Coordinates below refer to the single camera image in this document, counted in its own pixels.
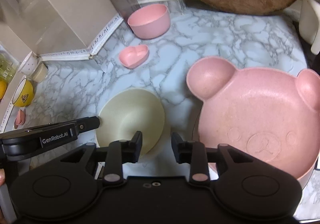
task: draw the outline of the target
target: countertop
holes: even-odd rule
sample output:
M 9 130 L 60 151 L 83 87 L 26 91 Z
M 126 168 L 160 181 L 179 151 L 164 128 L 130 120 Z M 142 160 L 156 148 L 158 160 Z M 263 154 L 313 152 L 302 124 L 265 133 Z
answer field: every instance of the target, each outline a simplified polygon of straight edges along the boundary
M 25 127 L 98 115 L 110 98 L 125 89 L 139 87 L 161 99 L 171 131 L 190 140 L 202 103 L 188 90 L 186 73 L 201 57 L 218 55 L 238 68 L 272 67 L 295 76 L 307 67 L 294 26 L 285 16 L 257 17 L 189 8 L 183 15 L 171 14 L 171 19 L 167 33 L 148 41 L 135 38 L 121 24 L 95 57 L 101 70 L 50 64 L 47 78 L 37 86 L 34 101 L 26 108 Z M 149 46 L 147 61 L 133 70 L 121 66 L 119 52 L 140 43 Z M 34 157 L 32 165 L 38 166 L 89 141 L 95 141 L 95 131 Z M 187 175 L 188 169 L 186 164 L 175 163 L 168 139 L 154 160 L 124 165 L 124 175 Z M 296 217 L 320 218 L 319 208 L 320 173 L 314 172 L 303 191 Z

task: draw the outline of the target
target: yellow cup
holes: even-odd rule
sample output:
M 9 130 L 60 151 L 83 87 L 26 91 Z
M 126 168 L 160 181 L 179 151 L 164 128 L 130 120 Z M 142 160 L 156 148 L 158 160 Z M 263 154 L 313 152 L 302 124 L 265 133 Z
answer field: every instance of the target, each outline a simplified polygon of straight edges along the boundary
M 32 102 L 34 96 L 31 82 L 27 79 L 23 79 L 13 95 L 12 104 L 20 108 L 28 106 Z

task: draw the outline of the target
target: embossed bear face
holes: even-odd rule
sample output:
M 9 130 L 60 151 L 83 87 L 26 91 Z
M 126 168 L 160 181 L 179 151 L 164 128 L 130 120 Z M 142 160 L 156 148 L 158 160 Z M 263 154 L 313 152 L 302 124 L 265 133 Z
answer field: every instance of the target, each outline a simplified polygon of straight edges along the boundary
M 199 137 L 206 147 L 227 143 L 301 178 L 320 148 L 320 77 L 270 68 L 236 69 L 211 56 L 189 70 L 190 91 L 204 102 Z

